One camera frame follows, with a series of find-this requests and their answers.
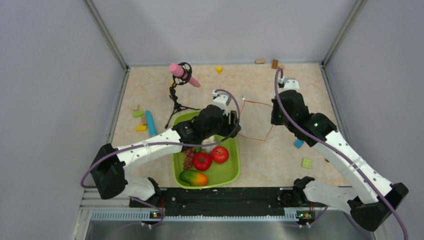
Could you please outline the clear zip top bag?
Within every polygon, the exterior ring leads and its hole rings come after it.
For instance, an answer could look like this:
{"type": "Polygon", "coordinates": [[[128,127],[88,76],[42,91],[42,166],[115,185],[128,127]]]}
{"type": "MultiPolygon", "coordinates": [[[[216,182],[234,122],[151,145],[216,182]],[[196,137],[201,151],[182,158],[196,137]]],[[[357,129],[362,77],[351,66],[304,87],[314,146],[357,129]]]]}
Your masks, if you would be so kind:
{"type": "Polygon", "coordinates": [[[242,96],[240,112],[241,130],[238,136],[254,141],[265,142],[273,129],[271,124],[272,105],[254,101],[242,96]]]}

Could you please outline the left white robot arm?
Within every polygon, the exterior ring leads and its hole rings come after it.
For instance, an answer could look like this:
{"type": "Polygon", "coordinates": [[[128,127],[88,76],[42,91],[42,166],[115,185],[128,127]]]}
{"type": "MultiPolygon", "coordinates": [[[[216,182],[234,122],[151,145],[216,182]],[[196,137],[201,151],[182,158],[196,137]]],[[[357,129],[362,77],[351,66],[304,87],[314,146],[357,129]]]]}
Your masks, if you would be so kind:
{"type": "Polygon", "coordinates": [[[94,181],[94,189],[102,200],[126,193],[149,207],[156,206],[161,198],[157,184],[149,177],[131,177],[132,170],[167,155],[201,148],[205,139],[215,135],[221,136],[222,141],[234,138],[241,130],[240,113],[240,109],[225,113],[219,106],[210,104],[193,117],[146,140],[121,147],[104,144],[87,171],[94,181]]]}

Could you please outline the red tomato with stem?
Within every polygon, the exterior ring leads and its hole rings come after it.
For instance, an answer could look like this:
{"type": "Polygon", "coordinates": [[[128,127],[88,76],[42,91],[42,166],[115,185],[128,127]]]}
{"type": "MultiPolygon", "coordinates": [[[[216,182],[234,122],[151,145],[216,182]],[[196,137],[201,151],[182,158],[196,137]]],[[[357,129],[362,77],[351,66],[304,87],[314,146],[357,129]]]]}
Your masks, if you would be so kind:
{"type": "Polygon", "coordinates": [[[213,159],[206,152],[200,152],[194,156],[193,166],[198,171],[206,171],[212,165],[213,159]]]}

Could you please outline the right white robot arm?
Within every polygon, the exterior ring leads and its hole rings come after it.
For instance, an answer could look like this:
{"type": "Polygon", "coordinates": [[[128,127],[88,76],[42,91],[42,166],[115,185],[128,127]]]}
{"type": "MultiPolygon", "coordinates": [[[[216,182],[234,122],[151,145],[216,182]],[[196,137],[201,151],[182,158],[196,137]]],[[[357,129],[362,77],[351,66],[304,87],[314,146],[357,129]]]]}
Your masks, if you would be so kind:
{"type": "Polygon", "coordinates": [[[342,188],[312,177],[300,180],[293,192],[299,206],[321,203],[351,216],[364,230],[376,231],[389,216],[401,229],[406,226],[396,209],[408,194],[401,182],[392,183],[375,171],[344,139],[335,124],[322,113],[310,113],[294,78],[277,77],[271,123],[285,126],[296,138],[321,154],[348,180],[342,188]]]}

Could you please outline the red grape bunch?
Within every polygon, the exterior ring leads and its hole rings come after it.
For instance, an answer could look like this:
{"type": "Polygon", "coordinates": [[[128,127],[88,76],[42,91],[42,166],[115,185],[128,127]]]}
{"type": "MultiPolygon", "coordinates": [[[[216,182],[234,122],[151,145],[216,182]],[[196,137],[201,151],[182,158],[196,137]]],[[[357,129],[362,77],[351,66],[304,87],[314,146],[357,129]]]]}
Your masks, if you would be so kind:
{"type": "Polygon", "coordinates": [[[196,155],[196,149],[195,148],[187,149],[183,153],[185,154],[183,169],[189,170],[194,166],[193,161],[196,155]]]}

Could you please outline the green plastic tray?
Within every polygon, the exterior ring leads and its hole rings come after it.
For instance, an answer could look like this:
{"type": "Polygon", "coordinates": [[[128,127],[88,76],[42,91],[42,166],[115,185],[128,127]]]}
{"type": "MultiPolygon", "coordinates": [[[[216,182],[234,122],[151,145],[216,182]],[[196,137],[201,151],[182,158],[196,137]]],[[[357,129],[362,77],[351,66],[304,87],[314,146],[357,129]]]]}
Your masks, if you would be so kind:
{"type": "Polygon", "coordinates": [[[206,153],[200,148],[173,155],[176,183],[184,189],[206,189],[234,182],[241,173],[237,138],[228,138],[216,150],[206,153]]]}

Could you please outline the white garlic bulb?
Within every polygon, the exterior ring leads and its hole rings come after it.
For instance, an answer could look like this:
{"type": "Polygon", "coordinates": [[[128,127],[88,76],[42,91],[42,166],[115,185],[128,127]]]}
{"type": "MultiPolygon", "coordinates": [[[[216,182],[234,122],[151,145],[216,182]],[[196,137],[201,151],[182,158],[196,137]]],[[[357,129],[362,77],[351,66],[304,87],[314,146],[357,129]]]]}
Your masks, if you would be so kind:
{"type": "Polygon", "coordinates": [[[211,136],[209,138],[206,138],[205,140],[202,141],[202,147],[201,147],[201,151],[205,152],[207,154],[211,154],[212,151],[214,150],[214,148],[216,148],[218,145],[217,144],[213,144],[216,142],[216,139],[214,136],[211,136]]]}

